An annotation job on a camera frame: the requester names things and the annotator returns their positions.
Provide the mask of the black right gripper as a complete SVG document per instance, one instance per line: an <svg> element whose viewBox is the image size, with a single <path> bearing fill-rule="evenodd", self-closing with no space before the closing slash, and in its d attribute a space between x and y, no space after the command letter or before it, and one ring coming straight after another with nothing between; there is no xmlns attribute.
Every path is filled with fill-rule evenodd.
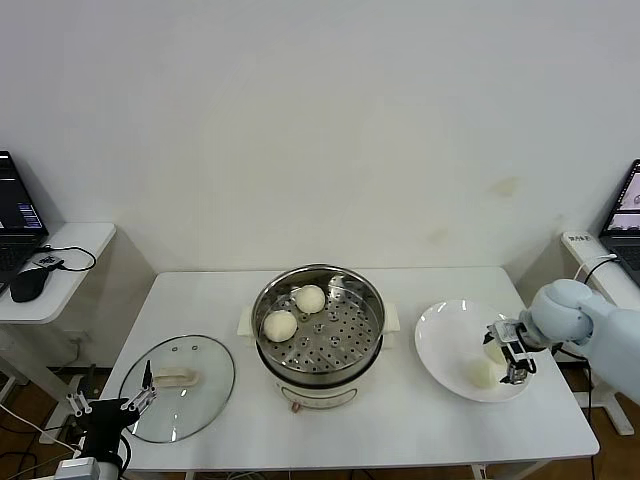
<svg viewBox="0 0 640 480"><path fill-rule="evenodd" d="M536 364L530 363L530 352L524 342L525 332L523 324L505 324L503 326L503 353L507 361L507 369L505 376L499 380L501 384L520 385L526 381L529 375L537 373ZM491 342L500 344L495 324L487 327L483 339L484 345Z"/></svg>

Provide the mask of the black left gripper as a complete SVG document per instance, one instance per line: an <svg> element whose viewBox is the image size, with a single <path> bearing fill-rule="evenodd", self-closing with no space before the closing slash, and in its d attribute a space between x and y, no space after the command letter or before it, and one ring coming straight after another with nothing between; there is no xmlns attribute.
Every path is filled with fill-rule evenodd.
<svg viewBox="0 0 640 480"><path fill-rule="evenodd" d="M124 429L138 420L138 411L144 411L156 398L151 361L147 360L140 391L131 399L98 400L90 403L94 393L95 367L75 375L66 396L78 426L83 430L83 453L117 453Z"/></svg>

